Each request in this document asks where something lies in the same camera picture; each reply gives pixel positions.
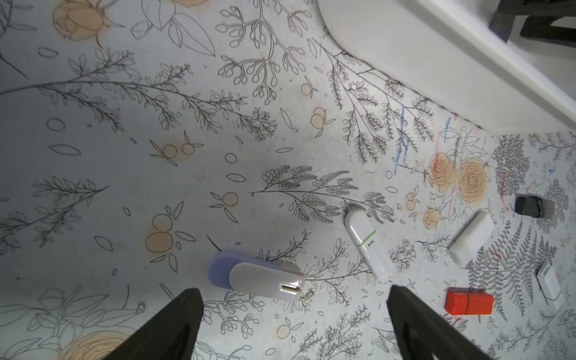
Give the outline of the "white usb drive green stripe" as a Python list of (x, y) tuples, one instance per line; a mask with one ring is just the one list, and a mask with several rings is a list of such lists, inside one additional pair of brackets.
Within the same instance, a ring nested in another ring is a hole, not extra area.
[(352, 210), (345, 217), (345, 227), (374, 277), (387, 282), (393, 264), (384, 246), (384, 241), (376, 231), (366, 213)]

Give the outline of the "purple silver swivel usb drive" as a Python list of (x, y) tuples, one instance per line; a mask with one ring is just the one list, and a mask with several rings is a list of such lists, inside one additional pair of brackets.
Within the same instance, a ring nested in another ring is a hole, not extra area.
[(305, 293), (305, 275), (297, 265), (277, 264), (230, 250), (212, 258), (208, 279), (216, 287), (288, 302)]

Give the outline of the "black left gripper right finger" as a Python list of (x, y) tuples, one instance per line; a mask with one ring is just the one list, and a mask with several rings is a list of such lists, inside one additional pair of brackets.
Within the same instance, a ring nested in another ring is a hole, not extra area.
[(386, 304), (403, 359), (490, 359), (405, 286), (393, 285)]

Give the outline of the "red usb drive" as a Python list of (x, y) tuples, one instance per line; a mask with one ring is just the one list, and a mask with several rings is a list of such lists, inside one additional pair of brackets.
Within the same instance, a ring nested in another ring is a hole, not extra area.
[(494, 297), (480, 289), (450, 289), (446, 294), (445, 310), (453, 315), (491, 315)]

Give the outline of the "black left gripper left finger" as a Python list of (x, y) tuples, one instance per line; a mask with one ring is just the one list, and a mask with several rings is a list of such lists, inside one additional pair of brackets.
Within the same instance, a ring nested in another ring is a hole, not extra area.
[(191, 359), (203, 319), (198, 289), (181, 292), (106, 359)]

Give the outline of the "white rectangular usb drive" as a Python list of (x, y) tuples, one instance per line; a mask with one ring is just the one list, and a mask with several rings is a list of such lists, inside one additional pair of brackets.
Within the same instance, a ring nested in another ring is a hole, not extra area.
[(494, 222), (487, 211), (481, 211), (448, 249), (454, 264), (465, 266), (491, 238)]

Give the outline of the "white plastic storage box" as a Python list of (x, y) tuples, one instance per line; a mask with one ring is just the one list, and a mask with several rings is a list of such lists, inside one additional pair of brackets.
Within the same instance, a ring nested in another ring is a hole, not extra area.
[(492, 134), (575, 128), (575, 48), (524, 37), (516, 15), (503, 40), (496, 1), (321, 1), (344, 50)]

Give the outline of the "dark grey usb drive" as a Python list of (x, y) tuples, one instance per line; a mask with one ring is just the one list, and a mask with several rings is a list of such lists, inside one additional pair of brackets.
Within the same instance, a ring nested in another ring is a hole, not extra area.
[(552, 219), (556, 206), (551, 200), (532, 194), (519, 194), (516, 197), (514, 211), (531, 218)]

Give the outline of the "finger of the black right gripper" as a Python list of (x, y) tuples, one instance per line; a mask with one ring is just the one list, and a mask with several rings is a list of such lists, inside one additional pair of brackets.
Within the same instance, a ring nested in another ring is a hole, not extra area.
[(520, 36), (531, 41), (575, 47), (575, 29), (553, 25), (559, 19), (557, 16), (528, 16)]
[(504, 42), (509, 40), (518, 16), (575, 17), (575, 1), (500, 1), (489, 29)]

